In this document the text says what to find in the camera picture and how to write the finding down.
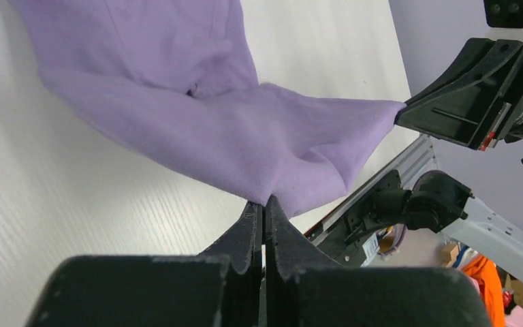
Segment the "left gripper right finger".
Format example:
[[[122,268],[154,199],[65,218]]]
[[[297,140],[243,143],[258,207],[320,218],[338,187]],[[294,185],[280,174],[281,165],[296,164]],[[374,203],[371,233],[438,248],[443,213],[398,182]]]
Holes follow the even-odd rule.
[[[489,326],[474,286],[448,268],[348,268],[314,246],[271,196],[265,207],[269,326]]]

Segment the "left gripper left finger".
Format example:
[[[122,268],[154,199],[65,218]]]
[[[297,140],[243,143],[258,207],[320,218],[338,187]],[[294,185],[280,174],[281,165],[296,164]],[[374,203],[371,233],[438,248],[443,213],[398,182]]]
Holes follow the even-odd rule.
[[[203,252],[79,255],[51,274],[28,326],[256,326],[261,205]]]

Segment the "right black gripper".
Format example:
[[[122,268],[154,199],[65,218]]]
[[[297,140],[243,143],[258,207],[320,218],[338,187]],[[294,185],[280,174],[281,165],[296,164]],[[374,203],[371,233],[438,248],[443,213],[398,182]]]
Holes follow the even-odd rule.
[[[485,151],[523,140],[523,42],[471,38],[395,125]]]

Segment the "lavender t shirt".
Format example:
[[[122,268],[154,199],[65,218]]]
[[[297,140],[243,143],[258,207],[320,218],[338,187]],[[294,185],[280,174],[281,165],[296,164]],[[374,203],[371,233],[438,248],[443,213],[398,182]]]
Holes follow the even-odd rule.
[[[239,1],[14,1],[42,84],[103,135],[294,217],[349,193],[403,104],[257,80]]]

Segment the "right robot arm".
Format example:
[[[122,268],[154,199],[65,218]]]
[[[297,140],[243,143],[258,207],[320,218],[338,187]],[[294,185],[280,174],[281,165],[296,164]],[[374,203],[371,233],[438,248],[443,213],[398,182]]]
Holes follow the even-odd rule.
[[[407,101],[398,126],[468,149],[523,140],[523,1],[485,1],[487,36],[466,41],[450,66]],[[342,216],[352,245],[391,225],[456,239],[523,281],[523,231],[492,212],[445,172],[424,173],[411,190],[370,188]]]

